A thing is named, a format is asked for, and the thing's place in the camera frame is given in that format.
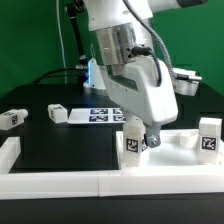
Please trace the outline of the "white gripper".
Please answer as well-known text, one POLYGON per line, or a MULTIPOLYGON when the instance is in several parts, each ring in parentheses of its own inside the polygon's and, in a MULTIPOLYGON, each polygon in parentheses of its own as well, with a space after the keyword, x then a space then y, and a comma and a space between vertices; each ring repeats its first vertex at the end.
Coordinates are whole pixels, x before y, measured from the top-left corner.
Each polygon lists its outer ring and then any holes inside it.
POLYGON ((106 66, 101 74, 109 98, 145 124, 145 141, 150 148, 161 144, 161 126, 176 120, 178 107, 171 77, 159 61, 162 81, 157 85, 157 68, 152 58, 136 57, 132 63, 119 66, 118 75, 110 75, 106 66))

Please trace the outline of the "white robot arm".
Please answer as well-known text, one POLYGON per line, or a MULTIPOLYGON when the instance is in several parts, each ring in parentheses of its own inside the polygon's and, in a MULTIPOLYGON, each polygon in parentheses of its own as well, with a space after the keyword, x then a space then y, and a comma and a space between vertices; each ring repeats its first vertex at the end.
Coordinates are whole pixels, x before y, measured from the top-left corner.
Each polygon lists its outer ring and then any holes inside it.
POLYGON ((161 144, 161 126, 176 120, 175 95, 194 95, 201 78, 174 69, 161 37, 150 26, 155 12, 186 8, 208 0, 73 0, 86 11, 97 36, 97 64, 110 99, 142 120, 146 145, 161 144))

